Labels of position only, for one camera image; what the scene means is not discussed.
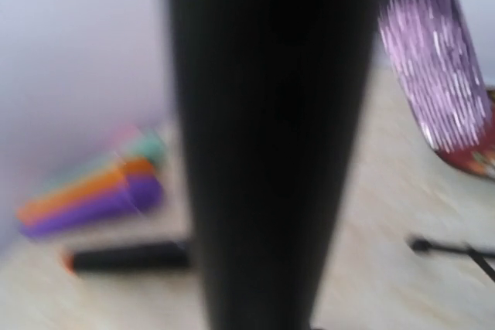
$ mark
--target table surface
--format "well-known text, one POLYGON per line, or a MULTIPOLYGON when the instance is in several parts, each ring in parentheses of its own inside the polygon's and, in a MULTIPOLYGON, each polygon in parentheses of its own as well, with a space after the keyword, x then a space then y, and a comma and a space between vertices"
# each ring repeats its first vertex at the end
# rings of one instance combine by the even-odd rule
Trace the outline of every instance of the table surface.
MULTIPOLYGON (((164 137, 167 205, 150 216, 100 223, 42 243, 19 239, 0 263, 0 327, 8 330, 207 328, 198 277, 78 278, 64 247, 187 236, 189 216, 176 129, 164 137)), ((416 257, 410 233, 495 247, 495 184, 444 165, 423 141, 388 70, 370 79, 339 229, 315 310, 331 330, 488 329, 495 284, 467 259, 416 257)))

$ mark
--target black cylindrical object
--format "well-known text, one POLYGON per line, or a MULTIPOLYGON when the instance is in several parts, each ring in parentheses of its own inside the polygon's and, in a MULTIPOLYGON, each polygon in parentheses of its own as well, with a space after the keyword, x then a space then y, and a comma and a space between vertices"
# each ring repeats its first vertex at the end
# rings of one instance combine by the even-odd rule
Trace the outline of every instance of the black cylindrical object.
POLYGON ((171 0, 176 92, 213 330, 307 330, 377 0, 171 0))
POLYGON ((63 257, 75 273, 184 270, 192 267, 188 241, 163 241, 123 247, 82 250, 63 257))

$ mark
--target white wall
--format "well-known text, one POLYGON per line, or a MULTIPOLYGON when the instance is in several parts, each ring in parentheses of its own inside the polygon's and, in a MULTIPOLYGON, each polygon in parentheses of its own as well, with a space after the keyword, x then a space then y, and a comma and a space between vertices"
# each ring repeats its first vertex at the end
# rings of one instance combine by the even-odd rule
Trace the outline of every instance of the white wall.
POLYGON ((164 117, 162 9, 162 0, 0 0, 0 241, 48 171, 122 125, 164 117))
POLYGON ((483 75, 495 83, 495 0, 460 0, 483 75))

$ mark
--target orange cosmetic tube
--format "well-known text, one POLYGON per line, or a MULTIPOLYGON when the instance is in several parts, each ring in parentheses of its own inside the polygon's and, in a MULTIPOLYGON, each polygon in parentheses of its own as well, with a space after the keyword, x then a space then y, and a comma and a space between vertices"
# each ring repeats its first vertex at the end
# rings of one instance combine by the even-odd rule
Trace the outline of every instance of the orange cosmetic tube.
POLYGON ((27 202, 17 217, 25 225, 56 214, 78 202, 89 199, 110 189, 124 185, 129 175, 155 174, 155 168, 147 158, 131 158, 113 164, 76 182, 27 202))

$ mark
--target purple sequined fabric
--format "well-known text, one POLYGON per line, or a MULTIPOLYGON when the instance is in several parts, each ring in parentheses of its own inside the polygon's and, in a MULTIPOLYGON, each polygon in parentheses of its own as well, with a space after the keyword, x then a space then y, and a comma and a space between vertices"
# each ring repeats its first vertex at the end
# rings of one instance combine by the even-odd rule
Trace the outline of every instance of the purple sequined fabric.
POLYGON ((435 150, 476 145, 491 109, 459 0, 386 0, 385 49, 423 135, 435 150))

